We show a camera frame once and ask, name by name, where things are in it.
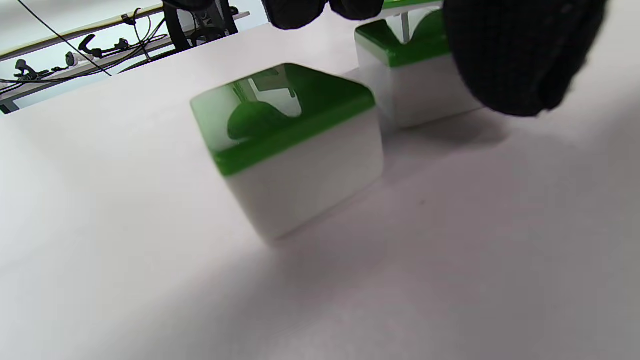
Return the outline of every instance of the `finger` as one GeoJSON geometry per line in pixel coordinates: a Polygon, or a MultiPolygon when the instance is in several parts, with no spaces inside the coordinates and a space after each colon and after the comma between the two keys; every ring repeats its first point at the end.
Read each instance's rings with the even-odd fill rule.
{"type": "Polygon", "coordinates": [[[299,29],[324,10],[325,0],[262,0],[269,21],[278,29],[299,29]]]}
{"type": "Polygon", "coordinates": [[[330,0],[331,9],[349,20],[366,20],[382,11],[384,0],[330,0]]]}

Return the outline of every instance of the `green top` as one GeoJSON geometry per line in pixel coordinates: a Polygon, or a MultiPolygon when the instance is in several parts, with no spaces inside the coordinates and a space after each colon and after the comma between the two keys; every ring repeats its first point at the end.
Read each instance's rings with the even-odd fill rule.
{"type": "Polygon", "coordinates": [[[283,64],[198,95],[191,108],[213,160],[231,176],[375,106],[361,84],[283,64]]]}
{"type": "Polygon", "coordinates": [[[411,6],[440,2],[441,0],[385,0],[383,9],[399,8],[401,6],[411,6]]]}
{"type": "Polygon", "coordinates": [[[405,44],[401,21],[401,17],[395,16],[360,26],[356,29],[356,42],[389,67],[410,65],[450,53],[442,10],[408,12],[410,39],[405,44]]]}

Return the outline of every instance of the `white table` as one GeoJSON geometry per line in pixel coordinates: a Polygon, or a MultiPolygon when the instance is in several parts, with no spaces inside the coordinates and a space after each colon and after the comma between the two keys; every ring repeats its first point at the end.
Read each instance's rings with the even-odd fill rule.
{"type": "Polygon", "coordinates": [[[561,109],[395,135],[380,181],[275,248],[188,100],[281,61],[353,75],[352,23],[263,26],[7,116],[0,358],[637,359],[638,11],[611,2],[561,109]]]}

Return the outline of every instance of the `cube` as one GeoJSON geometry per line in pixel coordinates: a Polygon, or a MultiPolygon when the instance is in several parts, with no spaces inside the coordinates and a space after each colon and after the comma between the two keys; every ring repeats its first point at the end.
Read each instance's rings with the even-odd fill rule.
{"type": "Polygon", "coordinates": [[[423,8],[360,26],[360,75],[393,127],[482,108],[451,56],[442,11],[423,8]]]}
{"type": "Polygon", "coordinates": [[[383,170],[374,96],[347,79],[285,63],[209,90],[191,108],[214,163],[265,240],[383,170]]]}

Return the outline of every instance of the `gloved hand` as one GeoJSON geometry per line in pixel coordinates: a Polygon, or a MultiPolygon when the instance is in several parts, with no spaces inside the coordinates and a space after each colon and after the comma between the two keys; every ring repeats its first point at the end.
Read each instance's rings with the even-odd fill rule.
{"type": "Polygon", "coordinates": [[[384,0],[262,0],[269,21],[284,30],[310,24],[322,14],[326,3],[346,19],[365,20],[380,14],[384,0]]]}
{"type": "Polygon", "coordinates": [[[487,107],[535,116],[558,107],[603,23],[607,0],[445,0],[449,47],[487,107]]]}

